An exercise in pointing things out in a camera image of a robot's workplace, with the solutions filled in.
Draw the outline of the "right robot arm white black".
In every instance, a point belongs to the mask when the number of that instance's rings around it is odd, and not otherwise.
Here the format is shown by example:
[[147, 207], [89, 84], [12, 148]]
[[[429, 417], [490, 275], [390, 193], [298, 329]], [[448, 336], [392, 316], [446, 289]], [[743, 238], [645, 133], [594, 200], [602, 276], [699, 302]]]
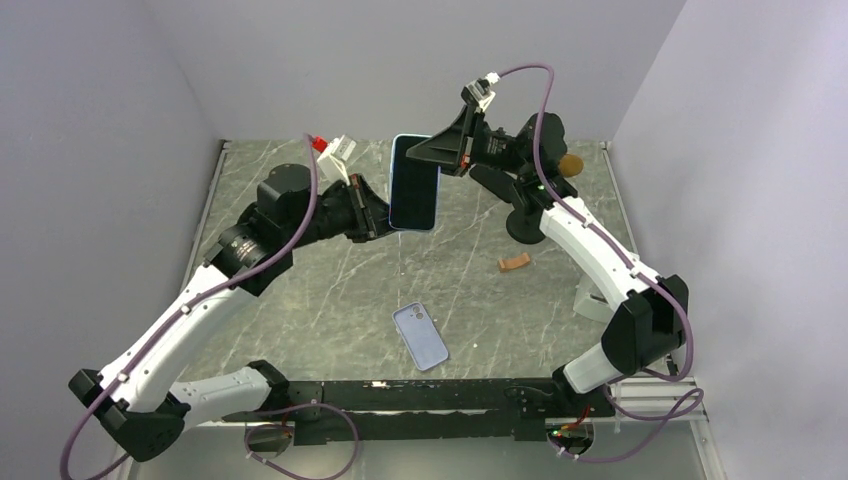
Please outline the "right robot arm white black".
[[662, 277], [627, 251], [593, 215], [564, 172], [568, 152], [561, 118], [532, 115], [516, 135], [491, 129], [478, 109], [465, 106], [453, 123], [407, 151], [409, 159], [444, 174], [470, 173], [513, 207], [509, 235], [520, 243], [549, 239], [589, 276], [612, 310], [596, 345], [559, 368], [553, 406], [572, 416], [590, 392], [632, 376], [682, 347], [688, 288]]

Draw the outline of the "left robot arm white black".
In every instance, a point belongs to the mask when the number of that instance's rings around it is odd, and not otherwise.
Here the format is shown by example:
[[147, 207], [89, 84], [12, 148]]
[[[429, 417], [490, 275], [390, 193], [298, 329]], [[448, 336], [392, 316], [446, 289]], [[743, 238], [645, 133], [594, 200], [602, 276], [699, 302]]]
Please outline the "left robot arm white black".
[[201, 381], [184, 383], [180, 374], [219, 328], [292, 267], [296, 248], [338, 235], [354, 243], [379, 239], [391, 230], [388, 217], [388, 204], [361, 175], [319, 191], [307, 166], [275, 167], [150, 329], [102, 369], [75, 374], [71, 391], [139, 462], [207, 421], [241, 412], [279, 417], [290, 404], [289, 382], [267, 361]]

